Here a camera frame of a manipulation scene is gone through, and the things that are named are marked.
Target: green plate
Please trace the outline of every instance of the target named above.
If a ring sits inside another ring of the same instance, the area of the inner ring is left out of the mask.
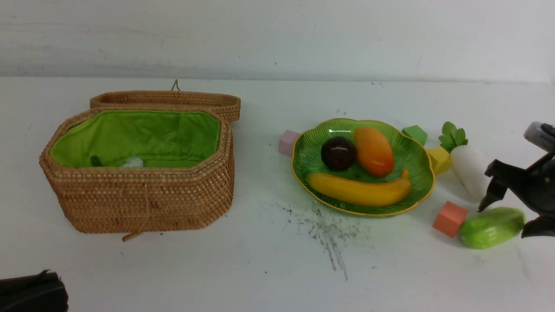
[[[353,139],[358,127],[373,127],[383,133],[391,144],[395,168],[384,177],[377,178],[367,173],[359,164],[355,164],[344,172],[331,172],[322,162],[320,149],[324,142],[334,136]],[[391,217],[409,211],[430,196],[436,185],[436,177],[432,170],[430,156],[420,143],[402,134],[395,127],[376,120],[353,120],[346,118],[330,119],[301,134],[293,147],[291,168],[295,179],[319,202],[345,213],[367,217]],[[408,169],[412,183],[411,193],[404,200],[386,207],[353,205],[322,195],[311,189],[306,182],[306,175],[313,172],[326,172],[346,179],[379,183],[396,179],[403,169]]]

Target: plastic fruit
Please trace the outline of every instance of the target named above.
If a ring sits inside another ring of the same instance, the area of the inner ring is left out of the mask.
[[[395,159],[389,140],[379,130],[370,127],[355,129],[357,159],[360,165],[376,177],[393,172]]]
[[[383,207],[400,202],[412,189],[408,170],[401,177],[385,183],[365,183],[329,173],[309,173],[306,182],[313,190],[343,202]]]
[[[509,207],[490,209],[462,224],[461,242],[470,248],[490,248],[518,235],[525,222],[521,210]]]
[[[356,148],[351,140],[345,137],[328,139],[320,150],[322,162],[331,170],[349,169],[356,160]]]

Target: white pom pom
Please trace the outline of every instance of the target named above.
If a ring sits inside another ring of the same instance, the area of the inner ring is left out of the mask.
[[[127,162],[124,163],[121,167],[127,168],[142,168],[143,167],[143,160],[139,157],[129,157]]]

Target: white wall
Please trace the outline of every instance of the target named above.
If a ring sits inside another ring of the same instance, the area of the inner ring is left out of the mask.
[[[549,82],[554,0],[2,0],[0,75]]]

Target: yellow block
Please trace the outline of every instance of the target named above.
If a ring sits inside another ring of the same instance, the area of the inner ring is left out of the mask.
[[[432,159],[432,168],[435,174],[442,174],[451,167],[451,156],[443,147],[429,149],[428,155]]]

